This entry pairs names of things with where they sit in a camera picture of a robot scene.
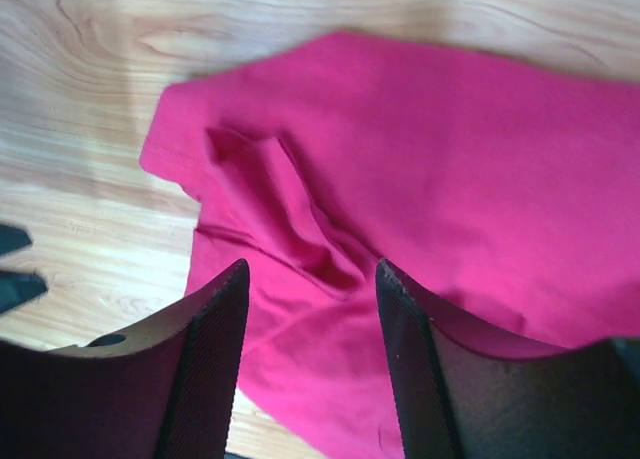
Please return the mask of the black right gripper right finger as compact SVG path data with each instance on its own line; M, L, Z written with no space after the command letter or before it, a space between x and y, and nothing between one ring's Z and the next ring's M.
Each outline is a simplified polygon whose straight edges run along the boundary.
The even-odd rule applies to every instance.
M430 292L393 263L376 298L408 458L635 458L639 342L532 340Z

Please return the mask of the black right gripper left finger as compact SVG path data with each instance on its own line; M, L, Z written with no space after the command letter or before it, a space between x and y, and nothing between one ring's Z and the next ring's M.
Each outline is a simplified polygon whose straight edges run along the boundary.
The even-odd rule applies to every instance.
M5 458L221 458L249 308L249 266L85 346L1 344Z

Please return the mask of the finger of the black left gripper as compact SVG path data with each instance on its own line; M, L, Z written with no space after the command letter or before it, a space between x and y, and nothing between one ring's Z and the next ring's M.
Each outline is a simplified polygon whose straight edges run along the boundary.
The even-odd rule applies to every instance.
M2 271L0 313L5 314L48 292L46 281L36 273Z
M0 255L8 255L32 245L28 232L20 227L0 225Z

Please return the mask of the magenta t shirt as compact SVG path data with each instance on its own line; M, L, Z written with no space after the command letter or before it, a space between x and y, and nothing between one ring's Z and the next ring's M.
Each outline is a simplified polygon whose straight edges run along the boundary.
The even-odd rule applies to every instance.
M388 259L560 346L639 331L639 87L334 32L161 95L140 156L200 204L189 291L245 259L240 389L330 458L402 454Z

